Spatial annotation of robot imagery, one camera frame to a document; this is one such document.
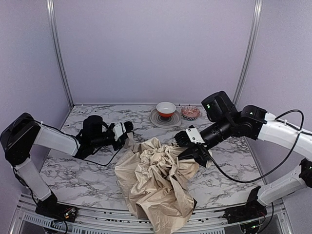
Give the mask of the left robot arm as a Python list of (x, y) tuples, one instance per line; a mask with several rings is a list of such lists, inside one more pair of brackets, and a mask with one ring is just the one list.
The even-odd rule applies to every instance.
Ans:
[(75, 222), (78, 208), (58, 202), (31, 154), (36, 148), (42, 148), (86, 161), (103, 147), (112, 146), (119, 152), (133, 129), (130, 121), (107, 124), (101, 116), (92, 115), (83, 121), (82, 129), (74, 136), (23, 113), (1, 133), (0, 143), (16, 179), (29, 189), (36, 205), (35, 212), (58, 221)]

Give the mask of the beige folding umbrella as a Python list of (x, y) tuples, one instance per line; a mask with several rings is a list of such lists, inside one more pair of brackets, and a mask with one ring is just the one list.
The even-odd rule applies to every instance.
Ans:
[(183, 148), (156, 137), (136, 143), (128, 133), (126, 152), (115, 164), (117, 183), (129, 212), (151, 222), (154, 233), (172, 234), (189, 221), (196, 200), (188, 182), (199, 169), (194, 159), (178, 160)]

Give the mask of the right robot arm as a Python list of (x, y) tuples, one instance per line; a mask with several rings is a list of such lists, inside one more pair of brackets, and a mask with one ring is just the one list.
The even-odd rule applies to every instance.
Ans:
[(199, 131), (190, 126), (175, 135), (179, 147), (185, 148), (179, 160), (194, 159), (205, 167), (215, 163), (209, 150), (229, 137), (247, 137), (277, 144), (304, 157), (291, 172), (265, 186), (251, 190), (244, 205), (227, 208), (224, 217), (229, 224), (264, 217), (266, 207), (298, 190), (312, 186), (312, 134), (282, 120), (267, 110), (248, 105), (238, 111), (224, 91), (216, 92), (202, 101), (212, 125)]

